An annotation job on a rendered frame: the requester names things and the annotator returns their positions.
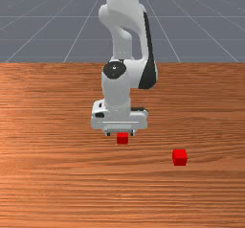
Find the red cube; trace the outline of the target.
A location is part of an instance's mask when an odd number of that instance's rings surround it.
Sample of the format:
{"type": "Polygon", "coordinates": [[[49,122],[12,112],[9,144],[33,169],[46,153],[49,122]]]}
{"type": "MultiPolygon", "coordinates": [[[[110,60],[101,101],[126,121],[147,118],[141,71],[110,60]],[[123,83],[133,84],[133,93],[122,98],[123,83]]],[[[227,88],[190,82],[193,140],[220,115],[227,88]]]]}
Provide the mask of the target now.
{"type": "Polygon", "coordinates": [[[188,155],[184,149],[174,149],[172,151],[172,161],[175,166],[185,166],[188,162],[188,155]]]}
{"type": "Polygon", "coordinates": [[[117,143],[119,145],[126,145],[128,143],[128,133],[127,132],[118,132],[117,133],[117,143]]]}

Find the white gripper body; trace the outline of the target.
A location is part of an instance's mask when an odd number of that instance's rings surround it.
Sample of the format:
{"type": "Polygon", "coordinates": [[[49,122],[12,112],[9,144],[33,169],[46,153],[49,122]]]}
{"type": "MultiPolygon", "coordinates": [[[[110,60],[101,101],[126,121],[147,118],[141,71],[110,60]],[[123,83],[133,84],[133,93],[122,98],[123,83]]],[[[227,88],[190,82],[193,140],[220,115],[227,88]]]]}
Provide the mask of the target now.
{"type": "Polygon", "coordinates": [[[147,116],[148,111],[143,107],[109,110],[104,100],[98,100],[92,107],[91,127],[103,132],[137,132],[147,128],[147,116]]]}

